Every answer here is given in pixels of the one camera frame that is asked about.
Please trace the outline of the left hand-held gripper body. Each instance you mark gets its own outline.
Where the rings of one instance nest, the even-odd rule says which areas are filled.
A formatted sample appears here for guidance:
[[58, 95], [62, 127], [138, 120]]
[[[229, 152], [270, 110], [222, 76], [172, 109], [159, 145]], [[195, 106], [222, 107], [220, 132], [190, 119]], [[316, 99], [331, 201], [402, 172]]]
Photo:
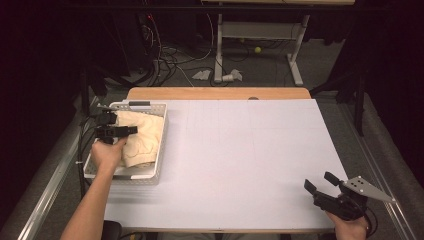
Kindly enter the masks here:
[[95, 117], [95, 137], [106, 144], [113, 144], [113, 125], [116, 123], [117, 115], [107, 106], [98, 105], [98, 108], [101, 112]]

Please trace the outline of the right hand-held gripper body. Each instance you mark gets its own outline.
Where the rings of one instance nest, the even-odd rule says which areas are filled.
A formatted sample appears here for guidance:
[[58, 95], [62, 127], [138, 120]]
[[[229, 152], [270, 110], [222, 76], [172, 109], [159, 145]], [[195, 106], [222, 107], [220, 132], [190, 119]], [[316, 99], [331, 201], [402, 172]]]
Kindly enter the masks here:
[[342, 220], [352, 221], [364, 217], [369, 198], [388, 203], [396, 200], [378, 189], [361, 176], [343, 181], [339, 186], [341, 193], [337, 197], [330, 196], [317, 190], [313, 204], [321, 210], [332, 213]]

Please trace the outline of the cream cloth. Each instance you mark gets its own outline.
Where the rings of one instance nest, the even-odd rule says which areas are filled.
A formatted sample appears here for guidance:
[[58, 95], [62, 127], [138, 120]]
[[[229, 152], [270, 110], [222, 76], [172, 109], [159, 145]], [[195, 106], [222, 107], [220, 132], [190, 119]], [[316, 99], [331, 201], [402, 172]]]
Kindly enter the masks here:
[[137, 132], [128, 136], [123, 148], [124, 165], [127, 168], [142, 168], [154, 163], [162, 138], [164, 118], [132, 111], [117, 111], [116, 114], [118, 126], [137, 127]]

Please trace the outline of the white perforated plastic basket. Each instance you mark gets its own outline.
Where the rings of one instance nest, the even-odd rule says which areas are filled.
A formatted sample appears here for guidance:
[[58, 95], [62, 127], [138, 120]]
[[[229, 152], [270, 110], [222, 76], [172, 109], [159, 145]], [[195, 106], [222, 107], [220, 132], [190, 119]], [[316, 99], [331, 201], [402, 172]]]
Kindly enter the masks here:
[[[127, 168], [121, 157], [120, 165], [116, 168], [113, 176], [113, 183], [115, 185], [155, 185], [159, 182], [162, 152], [164, 148], [165, 135], [167, 131], [167, 105], [165, 103], [153, 103], [150, 101], [129, 101], [113, 102], [107, 106], [116, 114], [117, 111], [132, 111], [141, 112], [145, 114], [161, 116], [164, 118], [164, 126], [162, 138], [159, 144], [159, 151], [154, 163], [144, 165], [142, 168], [129, 167]], [[129, 135], [117, 135], [116, 128], [120, 127], [116, 123], [113, 125], [114, 130], [114, 143], [120, 138], [128, 139]]]

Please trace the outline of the person's left hand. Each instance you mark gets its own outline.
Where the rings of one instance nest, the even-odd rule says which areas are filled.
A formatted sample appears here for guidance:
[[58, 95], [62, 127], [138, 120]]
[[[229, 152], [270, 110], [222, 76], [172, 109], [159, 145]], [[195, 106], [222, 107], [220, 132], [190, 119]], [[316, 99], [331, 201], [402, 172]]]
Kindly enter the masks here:
[[99, 173], [114, 174], [121, 161], [122, 150], [126, 142], [126, 138], [120, 138], [113, 145], [102, 141], [96, 141], [92, 144], [91, 155]]

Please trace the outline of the person's right hand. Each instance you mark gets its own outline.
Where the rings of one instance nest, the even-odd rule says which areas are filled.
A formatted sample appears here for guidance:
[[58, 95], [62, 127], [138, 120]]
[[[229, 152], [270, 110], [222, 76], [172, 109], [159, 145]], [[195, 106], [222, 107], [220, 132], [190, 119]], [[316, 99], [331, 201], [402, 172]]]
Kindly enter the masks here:
[[337, 240], [366, 240], [369, 224], [364, 217], [345, 221], [329, 212], [326, 215], [334, 223]]

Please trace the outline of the black metal stand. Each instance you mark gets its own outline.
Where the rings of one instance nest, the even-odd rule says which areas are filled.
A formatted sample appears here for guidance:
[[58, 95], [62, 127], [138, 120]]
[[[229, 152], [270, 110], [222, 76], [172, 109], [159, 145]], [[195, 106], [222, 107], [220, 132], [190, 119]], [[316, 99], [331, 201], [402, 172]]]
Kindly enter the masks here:
[[83, 66], [79, 74], [81, 111], [84, 117], [90, 116], [90, 96], [92, 90], [96, 97], [104, 99], [107, 95], [107, 88], [101, 68], [96, 65]]
[[361, 70], [348, 70], [337, 77], [330, 77], [325, 83], [313, 88], [309, 94], [314, 97], [324, 91], [336, 91], [337, 103], [354, 103], [353, 125], [363, 136], [363, 112], [365, 98], [365, 79]]

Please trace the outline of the crumpled white paper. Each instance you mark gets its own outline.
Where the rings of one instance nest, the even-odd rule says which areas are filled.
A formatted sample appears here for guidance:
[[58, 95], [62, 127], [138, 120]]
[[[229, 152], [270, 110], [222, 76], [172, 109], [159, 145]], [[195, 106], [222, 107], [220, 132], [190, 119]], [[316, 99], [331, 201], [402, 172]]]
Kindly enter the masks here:
[[202, 70], [194, 74], [192, 78], [195, 80], [206, 81], [209, 79], [210, 73], [211, 73], [210, 70]]
[[233, 82], [235, 80], [238, 80], [238, 81], [243, 80], [242, 73], [237, 69], [233, 69], [229, 74], [222, 76], [223, 82]]

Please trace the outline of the black chair seat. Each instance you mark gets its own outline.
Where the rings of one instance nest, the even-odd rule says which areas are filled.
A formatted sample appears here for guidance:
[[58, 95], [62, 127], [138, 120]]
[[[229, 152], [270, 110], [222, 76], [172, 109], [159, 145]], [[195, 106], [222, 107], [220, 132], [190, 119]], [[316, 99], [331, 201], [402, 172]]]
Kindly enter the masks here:
[[119, 240], [122, 233], [122, 225], [116, 221], [105, 220], [101, 240]]

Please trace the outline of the metal floor rail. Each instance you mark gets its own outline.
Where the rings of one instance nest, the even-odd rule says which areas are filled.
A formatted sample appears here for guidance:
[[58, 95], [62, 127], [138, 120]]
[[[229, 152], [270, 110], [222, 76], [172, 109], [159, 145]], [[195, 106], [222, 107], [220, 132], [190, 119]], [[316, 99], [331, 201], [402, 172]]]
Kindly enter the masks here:
[[331, 128], [336, 148], [350, 177], [361, 175], [395, 198], [371, 200], [370, 218], [378, 230], [370, 240], [419, 240], [415, 216], [420, 186], [404, 162], [387, 129], [373, 109], [365, 111], [363, 131], [353, 124], [353, 108], [339, 104], [340, 118]]
[[51, 171], [48, 174], [47, 183], [42, 187], [42, 192], [36, 198], [37, 202], [32, 208], [31, 214], [20, 231], [17, 240], [35, 240], [39, 234], [71, 166], [75, 163], [80, 136], [79, 125], [82, 119], [82, 113], [78, 112], [49, 153], [47, 161], [50, 163]]

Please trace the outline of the white metal desk frame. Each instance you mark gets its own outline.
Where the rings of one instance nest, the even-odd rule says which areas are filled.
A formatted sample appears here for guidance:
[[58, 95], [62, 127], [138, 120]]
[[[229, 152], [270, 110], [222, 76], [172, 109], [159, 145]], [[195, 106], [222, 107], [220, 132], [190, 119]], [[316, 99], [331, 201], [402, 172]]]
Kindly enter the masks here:
[[[257, 13], [260, 7], [341, 7], [353, 6], [355, 0], [201, 0], [202, 3], [213, 3], [215, 7], [235, 7], [231, 13], [240, 13], [243, 7], [252, 7]], [[302, 86], [303, 80], [297, 65], [297, 56], [305, 36], [310, 13], [301, 13], [300, 20], [289, 23], [263, 21], [241, 21], [223, 19], [223, 13], [218, 14], [216, 39], [216, 57], [214, 82], [224, 83], [222, 43], [225, 38], [253, 40], [288, 40], [295, 43], [291, 53], [286, 55], [289, 74], [295, 86]]]

